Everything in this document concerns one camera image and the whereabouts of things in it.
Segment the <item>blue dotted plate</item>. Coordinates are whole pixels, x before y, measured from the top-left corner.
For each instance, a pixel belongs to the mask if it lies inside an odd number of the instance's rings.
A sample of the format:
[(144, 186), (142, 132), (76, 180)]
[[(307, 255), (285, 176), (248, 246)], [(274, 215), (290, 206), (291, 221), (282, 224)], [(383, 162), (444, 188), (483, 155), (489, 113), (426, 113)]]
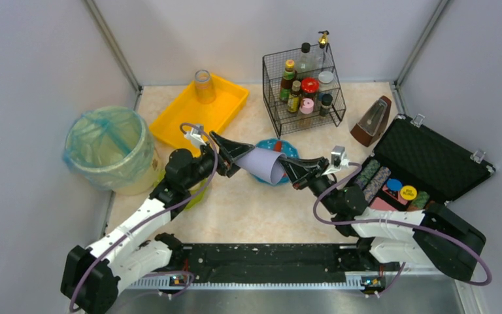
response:
[[(282, 153), (285, 154), (286, 156), (289, 156), (291, 158), (299, 158), (299, 153), (298, 150), (289, 142), (281, 140), (281, 139), (264, 139), (256, 143), (256, 146), (258, 148), (262, 149), (267, 149), (267, 150), (272, 150), (274, 151), (274, 145), (277, 141), (282, 141), (284, 143), (284, 147), (282, 150)], [(269, 184), (271, 186), (279, 186), (283, 185), (286, 183), (289, 183), (289, 178), (285, 171), (283, 170), (282, 166), (280, 166), (278, 163), (273, 164), (273, 168), (271, 170), (271, 175), (273, 175), (274, 179), (277, 179), (279, 177), (279, 180), (275, 183), (271, 183), (269, 181), (263, 180), (261, 177), (258, 177), (257, 175), (253, 175), (253, 178), (257, 180), (260, 183), (263, 184)]]

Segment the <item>purple plastic cup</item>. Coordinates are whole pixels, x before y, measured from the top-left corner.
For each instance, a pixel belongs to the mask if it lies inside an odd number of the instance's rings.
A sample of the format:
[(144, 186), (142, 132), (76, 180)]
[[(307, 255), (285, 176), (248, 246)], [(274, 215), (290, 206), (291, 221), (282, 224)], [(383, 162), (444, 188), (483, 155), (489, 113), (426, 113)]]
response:
[(235, 164), (269, 184), (278, 184), (285, 174), (284, 168), (278, 162), (281, 157), (286, 155), (283, 152), (255, 147)]

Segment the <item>pink lid spice jar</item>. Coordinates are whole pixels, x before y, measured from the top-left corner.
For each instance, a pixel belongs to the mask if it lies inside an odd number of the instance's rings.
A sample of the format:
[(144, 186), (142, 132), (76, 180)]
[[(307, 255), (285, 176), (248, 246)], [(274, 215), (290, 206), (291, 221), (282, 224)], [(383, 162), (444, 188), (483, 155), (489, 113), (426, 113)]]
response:
[(311, 98), (303, 98), (299, 107), (299, 112), (304, 115), (311, 114), (314, 111), (314, 100)]

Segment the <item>blue transparent cup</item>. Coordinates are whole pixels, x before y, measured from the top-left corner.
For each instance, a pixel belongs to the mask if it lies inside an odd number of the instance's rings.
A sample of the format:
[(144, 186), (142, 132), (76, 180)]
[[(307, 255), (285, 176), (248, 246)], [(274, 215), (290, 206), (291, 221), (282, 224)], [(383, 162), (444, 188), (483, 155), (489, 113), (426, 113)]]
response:
[(211, 75), (207, 70), (201, 69), (195, 73), (194, 76), (194, 86), (195, 82), (208, 82), (212, 81)]

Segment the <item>pink transparent cup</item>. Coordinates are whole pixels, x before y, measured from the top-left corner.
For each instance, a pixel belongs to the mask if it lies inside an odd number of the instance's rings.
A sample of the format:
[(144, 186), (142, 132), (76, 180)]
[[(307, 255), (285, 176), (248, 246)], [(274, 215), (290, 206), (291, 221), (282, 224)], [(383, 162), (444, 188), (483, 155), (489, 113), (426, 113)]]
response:
[(212, 81), (195, 82), (195, 92), (197, 100), (202, 104), (212, 103), (216, 99), (216, 91)]

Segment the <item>small black lid jar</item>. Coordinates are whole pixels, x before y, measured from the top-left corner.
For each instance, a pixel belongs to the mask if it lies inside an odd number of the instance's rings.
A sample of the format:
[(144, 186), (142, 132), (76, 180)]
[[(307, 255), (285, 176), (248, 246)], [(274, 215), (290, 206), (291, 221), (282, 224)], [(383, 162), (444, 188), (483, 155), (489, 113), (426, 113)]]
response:
[(332, 106), (333, 97), (331, 94), (323, 94), (320, 100), (320, 116), (328, 116), (331, 106)]

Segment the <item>small yellow oil bottle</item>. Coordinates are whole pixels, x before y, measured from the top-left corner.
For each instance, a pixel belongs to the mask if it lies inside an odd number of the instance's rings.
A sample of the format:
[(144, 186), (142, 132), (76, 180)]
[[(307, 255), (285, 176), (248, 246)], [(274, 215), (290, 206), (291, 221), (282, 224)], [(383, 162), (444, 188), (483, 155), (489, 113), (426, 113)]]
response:
[(288, 112), (296, 113), (300, 106), (301, 82), (295, 80), (292, 82), (290, 94), (288, 96)]

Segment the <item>red lid sauce jar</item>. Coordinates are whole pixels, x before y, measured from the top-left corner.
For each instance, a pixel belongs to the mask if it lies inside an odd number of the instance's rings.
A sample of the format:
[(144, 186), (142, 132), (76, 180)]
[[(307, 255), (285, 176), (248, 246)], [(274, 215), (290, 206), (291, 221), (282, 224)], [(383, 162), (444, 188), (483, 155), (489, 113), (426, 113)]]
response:
[(316, 78), (307, 77), (301, 80), (301, 94), (303, 98), (316, 99), (320, 84)]

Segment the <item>silver lid white can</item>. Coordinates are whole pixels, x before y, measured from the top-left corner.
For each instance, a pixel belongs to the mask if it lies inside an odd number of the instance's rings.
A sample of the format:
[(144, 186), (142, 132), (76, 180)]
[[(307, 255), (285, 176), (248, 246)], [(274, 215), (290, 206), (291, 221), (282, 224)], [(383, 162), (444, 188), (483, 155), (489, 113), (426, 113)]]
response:
[(332, 71), (322, 71), (318, 75), (318, 92), (317, 92), (317, 100), (320, 101), (322, 96), (328, 90), (333, 88), (333, 84), (335, 82), (335, 75)]

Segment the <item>yellow cap sauce bottle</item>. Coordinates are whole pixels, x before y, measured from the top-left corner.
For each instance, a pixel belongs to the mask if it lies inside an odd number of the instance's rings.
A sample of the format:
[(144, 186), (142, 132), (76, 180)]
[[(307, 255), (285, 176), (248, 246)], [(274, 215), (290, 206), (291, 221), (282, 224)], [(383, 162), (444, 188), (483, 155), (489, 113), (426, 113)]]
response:
[(292, 84), (295, 78), (295, 62), (293, 60), (286, 60), (284, 64), (284, 72), (280, 82), (279, 99), (280, 101), (287, 101), (290, 95)]

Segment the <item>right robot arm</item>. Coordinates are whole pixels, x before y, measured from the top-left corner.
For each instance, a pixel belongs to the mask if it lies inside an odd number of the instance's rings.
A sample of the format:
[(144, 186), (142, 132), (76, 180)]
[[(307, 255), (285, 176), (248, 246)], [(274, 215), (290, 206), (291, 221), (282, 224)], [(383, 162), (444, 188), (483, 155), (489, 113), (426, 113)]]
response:
[(485, 235), (440, 203), (417, 211), (373, 209), (363, 190), (347, 182), (361, 171), (334, 181), (327, 158), (309, 160), (281, 157), (279, 163), (296, 190), (308, 188), (316, 197), (314, 217), (336, 227), (346, 237), (359, 239), (358, 247), (380, 264), (398, 262), (434, 267), (447, 277), (483, 287), (492, 273), (481, 258)]

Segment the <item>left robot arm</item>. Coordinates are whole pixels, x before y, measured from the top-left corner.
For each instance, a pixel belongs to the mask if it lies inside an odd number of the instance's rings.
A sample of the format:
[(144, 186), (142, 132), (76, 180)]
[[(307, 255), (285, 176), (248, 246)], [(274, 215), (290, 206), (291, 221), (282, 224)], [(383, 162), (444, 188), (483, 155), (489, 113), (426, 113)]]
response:
[(163, 179), (129, 218), (88, 247), (77, 245), (68, 253), (60, 290), (70, 299), (71, 312), (106, 313), (126, 288), (151, 271), (181, 266), (182, 244), (174, 236), (149, 237), (197, 196), (191, 188), (209, 184), (217, 173), (231, 177), (239, 170), (235, 162), (255, 148), (213, 131), (187, 134), (197, 141), (200, 155), (186, 148), (172, 151)]

